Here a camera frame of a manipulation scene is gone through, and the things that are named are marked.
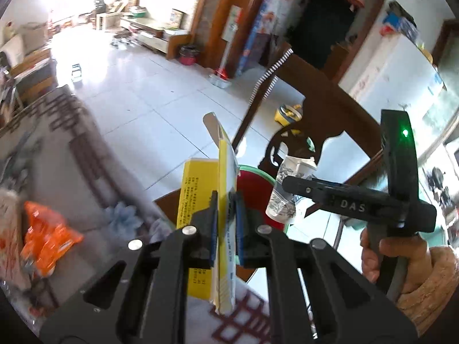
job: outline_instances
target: orange plastic bag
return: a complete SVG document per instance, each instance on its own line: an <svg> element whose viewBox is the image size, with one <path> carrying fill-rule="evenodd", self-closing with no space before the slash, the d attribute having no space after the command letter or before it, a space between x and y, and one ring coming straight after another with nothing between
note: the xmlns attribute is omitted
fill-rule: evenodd
<svg viewBox="0 0 459 344"><path fill-rule="evenodd" d="M29 229L21 258L33 262L41 277L49 277L59 260L83 235L67 226L65 218L44 205L25 202Z"/></svg>

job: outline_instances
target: mop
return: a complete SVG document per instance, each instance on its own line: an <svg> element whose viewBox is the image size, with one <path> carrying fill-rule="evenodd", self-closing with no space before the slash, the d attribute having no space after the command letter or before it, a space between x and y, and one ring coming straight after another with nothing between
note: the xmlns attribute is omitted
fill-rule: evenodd
<svg viewBox="0 0 459 344"><path fill-rule="evenodd" d="M215 70L212 74L209 75L209 81L214 84L216 87L225 89L231 85L231 81L228 80L228 75L226 75L226 62L228 61L228 56L230 55L231 45L233 44L234 37L238 29L238 24L233 23L231 25L231 39L226 43L225 51L223 53L222 61L220 62L220 67L218 70Z"/></svg>

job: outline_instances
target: coiled cable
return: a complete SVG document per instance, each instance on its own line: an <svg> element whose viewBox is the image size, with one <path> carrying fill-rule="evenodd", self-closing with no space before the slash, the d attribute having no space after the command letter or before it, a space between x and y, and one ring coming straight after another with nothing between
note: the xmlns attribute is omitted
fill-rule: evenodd
<svg viewBox="0 0 459 344"><path fill-rule="evenodd" d="M288 57L290 57L291 55L293 54L293 50L290 48L288 50L286 50L286 52L284 53L284 55L281 57L281 59L279 59L276 63L274 63L259 79L258 81L256 82L255 84L255 87L253 88L253 91L252 91L252 95L250 96L250 102L249 102L249 105L251 105L253 103L253 100L255 99L255 96L256 96L256 92L259 90L261 84L263 83L263 81L265 81L266 79L268 79L268 77L270 77L279 67L281 67L288 59ZM278 77L277 76L274 76L268 89L266 89L266 92L265 94L263 95L263 99L266 99L272 89L274 88L274 85L276 85L276 82L277 82L277 79Z"/></svg>

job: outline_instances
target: hand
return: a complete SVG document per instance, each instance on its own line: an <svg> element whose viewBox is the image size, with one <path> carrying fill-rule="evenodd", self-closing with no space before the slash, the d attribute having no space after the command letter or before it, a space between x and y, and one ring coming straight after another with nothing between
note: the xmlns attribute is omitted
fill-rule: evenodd
<svg viewBox="0 0 459 344"><path fill-rule="evenodd" d="M379 260L370 249L368 231L364 229L360 234L362 251L362 273L372 283L379 277ZM389 257L403 256L408 259L408 273L403 285L402 293L408 294L421 286L433 271L432 259L427 242L419 235L411 238L391 237L382 239L379 243L381 255Z"/></svg>

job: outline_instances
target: chair backrest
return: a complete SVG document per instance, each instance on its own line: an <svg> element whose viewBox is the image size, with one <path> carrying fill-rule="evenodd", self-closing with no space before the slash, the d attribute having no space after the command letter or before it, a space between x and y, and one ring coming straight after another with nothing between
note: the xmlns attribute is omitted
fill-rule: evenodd
<svg viewBox="0 0 459 344"><path fill-rule="evenodd" d="M284 53L288 47L283 44L278 52ZM292 54L275 74L304 95L303 118L274 134L258 166L261 170L276 177L282 162L278 154L282 142L288 147L289 155L314 157L318 164L325 140L343 132L370 158L378 154L381 149L379 124L322 71ZM308 137L314 143L314 152L309 149Z"/></svg>

